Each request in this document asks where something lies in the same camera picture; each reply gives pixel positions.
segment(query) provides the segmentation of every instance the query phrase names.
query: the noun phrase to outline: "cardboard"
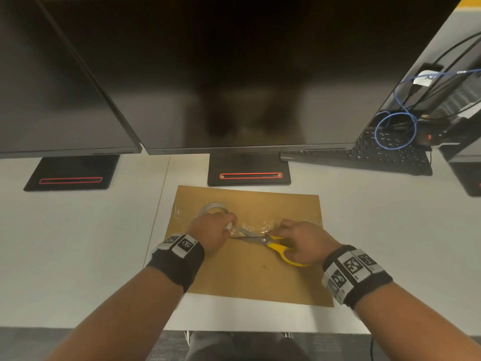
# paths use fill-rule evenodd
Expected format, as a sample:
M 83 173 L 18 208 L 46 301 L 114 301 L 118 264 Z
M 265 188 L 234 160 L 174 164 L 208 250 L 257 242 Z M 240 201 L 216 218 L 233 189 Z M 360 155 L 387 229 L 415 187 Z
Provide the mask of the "cardboard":
M 202 207 L 213 202 L 237 214 L 238 226 L 257 232 L 278 226 L 283 218 L 322 223 L 317 195 L 179 186 L 165 237 L 184 232 Z M 217 253 L 206 256 L 189 292 L 333 307 L 322 275 L 318 265 L 295 267 L 266 246 L 228 239 Z

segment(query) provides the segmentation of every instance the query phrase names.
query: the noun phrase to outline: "scissors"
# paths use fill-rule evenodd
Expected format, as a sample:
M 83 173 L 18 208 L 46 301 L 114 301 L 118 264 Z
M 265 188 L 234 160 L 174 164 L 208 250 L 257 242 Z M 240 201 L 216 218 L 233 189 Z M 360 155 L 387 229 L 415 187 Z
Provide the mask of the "scissors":
M 246 230 L 244 228 L 238 228 L 237 229 L 239 232 L 244 234 L 245 236 L 240 236 L 240 237 L 229 237 L 232 239 L 237 239 L 241 241 L 246 241 L 249 243 L 255 243 L 255 244 L 263 244 L 266 245 L 267 247 L 273 249 L 274 251 L 278 252 L 280 254 L 280 258 L 282 258 L 285 262 L 292 266 L 297 266 L 297 267 L 307 267 L 309 265 L 304 265 L 302 263 L 297 263 L 289 260 L 284 252 L 288 249 L 293 249 L 291 247 L 287 247 L 283 244 L 279 243 L 279 240 L 282 240 L 284 238 L 282 237 L 275 237 L 271 235 L 261 235 L 257 233 L 253 233 L 250 230 Z

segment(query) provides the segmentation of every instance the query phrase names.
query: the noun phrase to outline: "keyboard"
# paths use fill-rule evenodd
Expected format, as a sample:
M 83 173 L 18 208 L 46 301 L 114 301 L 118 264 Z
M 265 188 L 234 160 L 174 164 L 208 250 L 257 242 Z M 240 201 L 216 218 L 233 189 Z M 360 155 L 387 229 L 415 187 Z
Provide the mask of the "keyboard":
M 378 132 L 379 142 L 386 147 L 398 147 L 405 144 L 406 136 L 408 134 L 402 132 Z M 374 129 L 370 128 L 361 135 L 352 150 L 282 152 L 280 159 L 410 175 L 432 175 L 431 164 L 423 148 L 409 145 L 400 150 L 386 150 L 376 143 Z

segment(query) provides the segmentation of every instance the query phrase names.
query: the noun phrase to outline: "left hand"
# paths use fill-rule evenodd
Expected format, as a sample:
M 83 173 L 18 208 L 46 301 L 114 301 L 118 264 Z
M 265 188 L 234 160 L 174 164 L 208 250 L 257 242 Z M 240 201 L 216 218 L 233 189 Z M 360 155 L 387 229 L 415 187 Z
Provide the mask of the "left hand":
M 226 225 L 237 225 L 237 216 L 234 213 L 204 214 L 190 222 L 187 234 L 199 241 L 204 247 L 205 254 L 217 251 L 230 235 Z

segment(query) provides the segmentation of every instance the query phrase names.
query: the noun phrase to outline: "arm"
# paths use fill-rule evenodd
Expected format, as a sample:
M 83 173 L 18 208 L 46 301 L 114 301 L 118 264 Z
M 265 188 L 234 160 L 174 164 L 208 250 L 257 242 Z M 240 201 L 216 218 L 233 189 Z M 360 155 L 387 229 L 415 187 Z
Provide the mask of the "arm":
M 236 220 L 232 213 L 206 214 L 192 221 L 187 234 L 209 254 L 224 244 L 225 226 Z M 144 361 L 182 294 L 182 286 L 146 267 L 81 322 L 47 361 Z
M 323 263 L 341 244 L 320 226 L 283 220 L 271 234 L 288 237 L 299 263 Z M 354 307 L 361 321 L 393 360 L 479 360 L 481 346 L 399 285 L 390 283 L 362 297 Z

